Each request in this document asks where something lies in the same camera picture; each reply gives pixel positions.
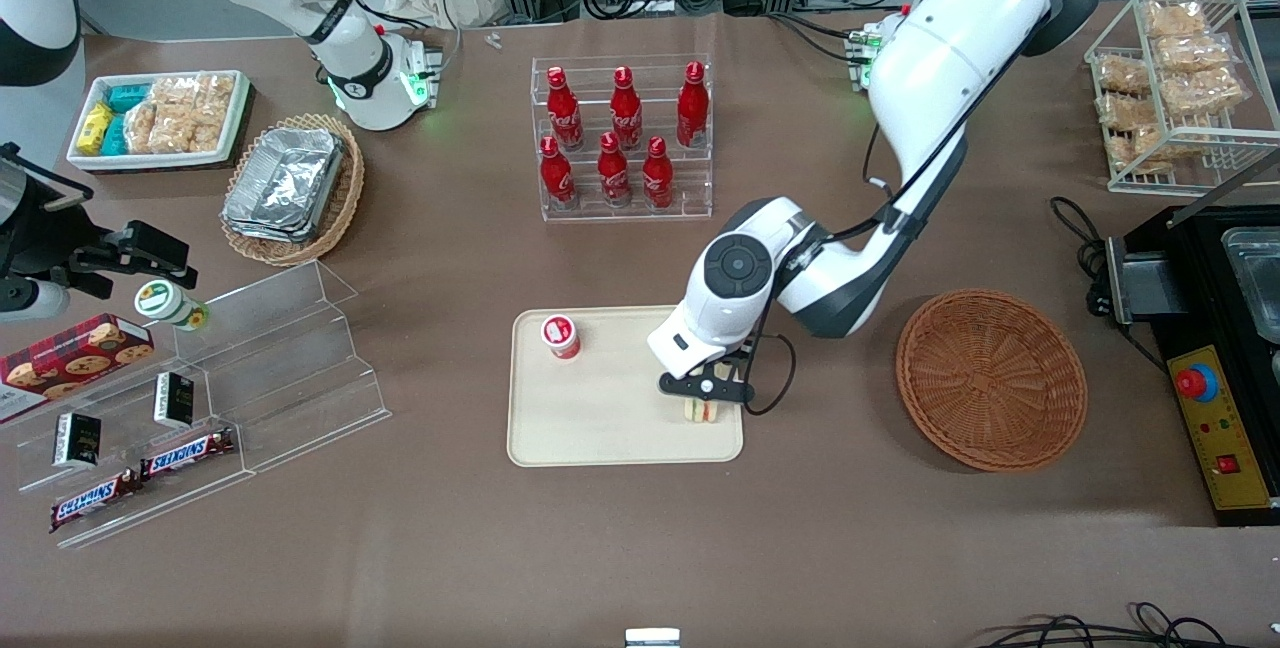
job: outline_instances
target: aluminum foil container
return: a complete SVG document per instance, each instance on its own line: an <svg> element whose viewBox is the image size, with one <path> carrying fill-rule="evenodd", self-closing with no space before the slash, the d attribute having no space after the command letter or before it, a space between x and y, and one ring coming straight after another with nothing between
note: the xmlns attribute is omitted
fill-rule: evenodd
<svg viewBox="0 0 1280 648"><path fill-rule="evenodd" d="M344 146L324 129L275 128L250 154L223 220L237 233L306 242L319 231Z"/></svg>

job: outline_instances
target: yellow control panel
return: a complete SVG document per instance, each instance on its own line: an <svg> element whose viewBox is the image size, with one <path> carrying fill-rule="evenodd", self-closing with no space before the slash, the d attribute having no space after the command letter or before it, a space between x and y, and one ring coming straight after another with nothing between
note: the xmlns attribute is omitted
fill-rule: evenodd
<svg viewBox="0 0 1280 648"><path fill-rule="evenodd" d="M1270 507L1271 496L1213 346L1169 361L1169 375L1213 506L1220 511Z"/></svg>

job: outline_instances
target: red coca-cola bottle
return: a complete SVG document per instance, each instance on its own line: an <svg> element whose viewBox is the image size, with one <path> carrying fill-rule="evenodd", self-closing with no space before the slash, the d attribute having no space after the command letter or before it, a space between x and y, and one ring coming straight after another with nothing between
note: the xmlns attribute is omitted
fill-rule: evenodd
<svg viewBox="0 0 1280 648"><path fill-rule="evenodd" d="M625 209L631 205L631 184L627 183L627 156L618 150L618 136L605 131L600 136L600 187L604 190L604 202L609 207Z"/></svg>
<svg viewBox="0 0 1280 648"><path fill-rule="evenodd" d="M613 132L618 134L618 146L623 151L640 146L644 133L640 120L640 96L631 86L631 69L626 65L613 70L613 100L609 101L609 110L613 111Z"/></svg>
<svg viewBox="0 0 1280 648"><path fill-rule="evenodd" d="M644 202L649 210L671 207L671 159L660 136L649 138L649 158L644 159Z"/></svg>
<svg viewBox="0 0 1280 648"><path fill-rule="evenodd" d="M582 147L582 113L577 108L577 96L568 87L564 69L557 65L547 69L547 83L552 92L547 96L547 111L552 117L552 129L566 151Z"/></svg>
<svg viewBox="0 0 1280 648"><path fill-rule="evenodd" d="M568 159L559 152L559 143L550 136L543 138L539 146L543 152L543 186L550 198L552 210L567 211L577 206L577 191L573 188L573 173Z"/></svg>
<svg viewBox="0 0 1280 648"><path fill-rule="evenodd" d="M707 147L707 114L712 108L703 78L707 67L696 60L685 67L685 86L676 101L676 142L686 149Z"/></svg>

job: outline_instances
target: white tray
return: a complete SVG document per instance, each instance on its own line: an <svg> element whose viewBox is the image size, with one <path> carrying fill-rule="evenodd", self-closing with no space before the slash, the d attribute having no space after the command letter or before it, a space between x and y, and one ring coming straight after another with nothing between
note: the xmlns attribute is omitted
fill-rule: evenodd
<svg viewBox="0 0 1280 648"><path fill-rule="evenodd" d="M236 77L236 87L232 90L232 102L227 109L227 119L223 120L223 134L218 140L218 150L201 152L142 152L141 155L124 156L86 156L76 150L76 137L79 136L88 111L99 101L104 100L106 91L116 86L132 86L136 83L151 83L156 78L183 77L195 78L197 70L191 73L138 73L136 76L104 76L95 78L88 87L88 96L81 109L81 117L76 120L76 131L72 132L70 142L67 145L67 161L84 173L128 173L131 170L156 170L166 168L184 168L191 165L205 165L220 163L232 155L236 145L236 134L239 133L241 117L244 114L244 102L248 100L250 79L241 70L206 70L206 73L221 73Z"/></svg>
<svg viewBox="0 0 1280 648"><path fill-rule="evenodd" d="M685 419L685 401L658 392L662 365L645 337L673 306L535 310L511 329L507 455L522 467L731 461L742 451L739 406L714 423ZM581 352L561 360L543 320L573 319Z"/></svg>

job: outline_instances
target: red and white cup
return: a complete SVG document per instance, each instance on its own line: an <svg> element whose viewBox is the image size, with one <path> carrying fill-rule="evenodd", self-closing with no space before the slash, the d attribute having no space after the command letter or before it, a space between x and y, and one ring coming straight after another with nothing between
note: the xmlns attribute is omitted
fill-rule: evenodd
<svg viewBox="0 0 1280 648"><path fill-rule="evenodd" d="M582 348L577 327L563 314L556 314L543 321L543 343L547 343L547 347L562 360L576 356Z"/></svg>

